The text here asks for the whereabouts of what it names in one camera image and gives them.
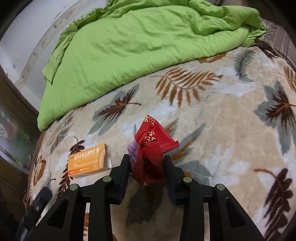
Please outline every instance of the green blanket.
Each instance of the green blanket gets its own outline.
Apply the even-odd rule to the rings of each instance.
[[[111,0],[72,23],[43,69],[38,127],[136,78],[249,47],[265,33],[256,9],[205,0]]]

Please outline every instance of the red wrapper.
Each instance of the red wrapper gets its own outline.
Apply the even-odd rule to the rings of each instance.
[[[163,154],[178,146],[179,142],[147,115],[135,140],[128,146],[134,179],[142,185],[162,182],[165,179]]]

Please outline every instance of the orange box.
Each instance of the orange box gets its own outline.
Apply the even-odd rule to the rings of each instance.
[[[101,144],[70,155],[68,158],[68,176],[86,177],[112,168],[110,147]]]

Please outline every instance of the screw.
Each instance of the screw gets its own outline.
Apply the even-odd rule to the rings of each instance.
[[[190,182],[192,182],[192,179],[190,177],[184,177],[183,181],[186,183],[190,183]]]
[[[70,185],[70,190],[74,191],[78,188],[78,185],[76,183]]]
[[[103,177],[103,181],[106,183],[110,182],[111,180],[112,180],[112,178],[110,176]]]
[[[223,184],[217,185],[218,190],[223,191],[225,189],[225,186]]]

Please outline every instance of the beige blanket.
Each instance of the beige blanket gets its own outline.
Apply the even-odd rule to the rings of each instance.
[[[283,59],[269,57],[258,47],[240,47],[141,77],[70,111],[46,132],[27,203],[49,187],[54,197],[44,215],[70,184],[108,175],[72,180],[68,155],[106,143],[119,165],[149,114],[179,140],[169,153],[176,166],[201,184],[223,183],[266,240],[276,240],[296,210],[296,79]],[[130,178],[123,203],[111,206],[114,239],[179,240],[182,215],[163,185],[143,187]]]

